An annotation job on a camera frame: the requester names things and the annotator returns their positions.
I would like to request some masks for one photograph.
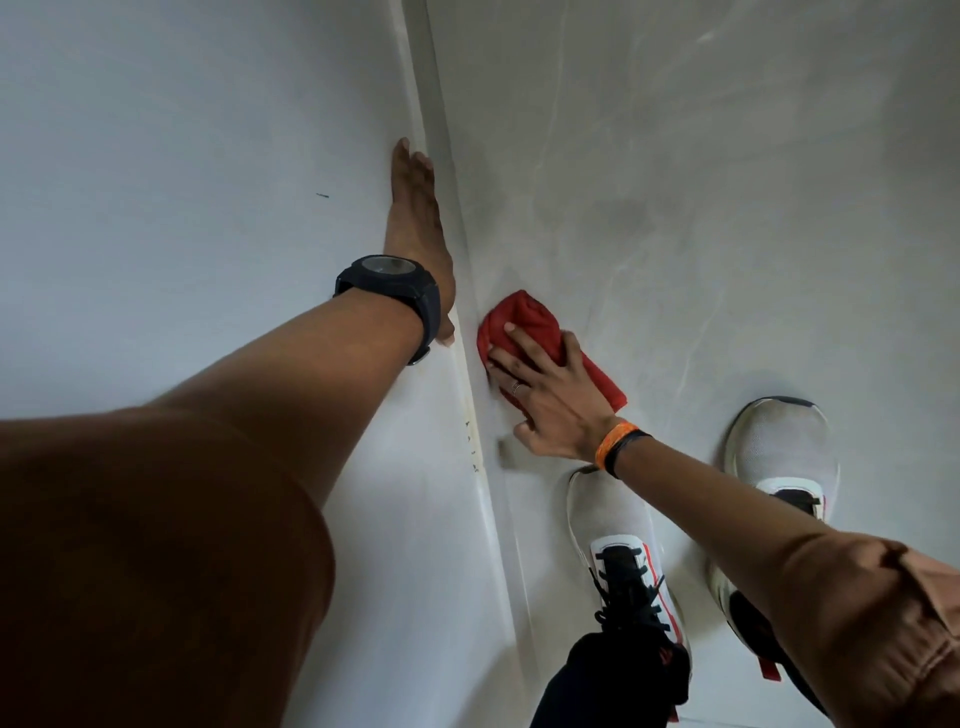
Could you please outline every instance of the person's right arm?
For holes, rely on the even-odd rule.
[[[507,333],[539,371],[494,348],[491,376],[533,418],[534,454],[593,462],[618,423],[576,337],[555,364]],[[902,544],[844,533],[652,437],[626,444],[617,475],[699,543],[771,621],[838,725],[960,725],[960,573]]]

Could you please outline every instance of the dark brown sleeve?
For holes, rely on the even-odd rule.
[[[332,554],[305,492],[228,427],[0,423],[4,724],[278,725]]]
[[[773,592],[780,643],[836,725],[960,725],[960,572],[832,532],[791,553]]]

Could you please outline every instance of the orange wristband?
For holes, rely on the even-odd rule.
[[[600,443],[600,447],[597,448],[597,453],[593,458],[593,464],[602,471],[606,470],[607,455],[610,454],[613,446],[631,432],[636,432],[637,430],[639,430],[639,427],[633,423],[620,423],[614,427],[610,432],[607,433],[607,437],[605,437],[603,442]]]

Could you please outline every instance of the watch face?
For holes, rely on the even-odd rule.
[[[373,255],[364,260],[361,265],[368,271],[381,273],[386,276],[405,276],[417,270],[417,266],[402,257],[392,255]]]

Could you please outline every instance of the cleaning rag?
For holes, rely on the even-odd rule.
[[[517,291],[507,296],[493,307],[493,310],[487,314],[483,323],[480,324],[480,330],[477,332],[477,350],[480,351],[480,358],[483,359],[485,365],[487,364],[490,345],[493,344],[522,359],[533,369],[538,368],[503,330],[503,325],[507,323],[522,328],[543,347],[543,350],[549,354],[551,359],[560,366],[565,366],[566,351],[557,317],[526,291]],[[584,368],[600,393],[607,398],[614,412],[627,403],[627,396],[596,364],[589,360],[586,354],[584,354]],[[523,414],[528,414],[516,398],[507,392],[503,392],[503,396]]]

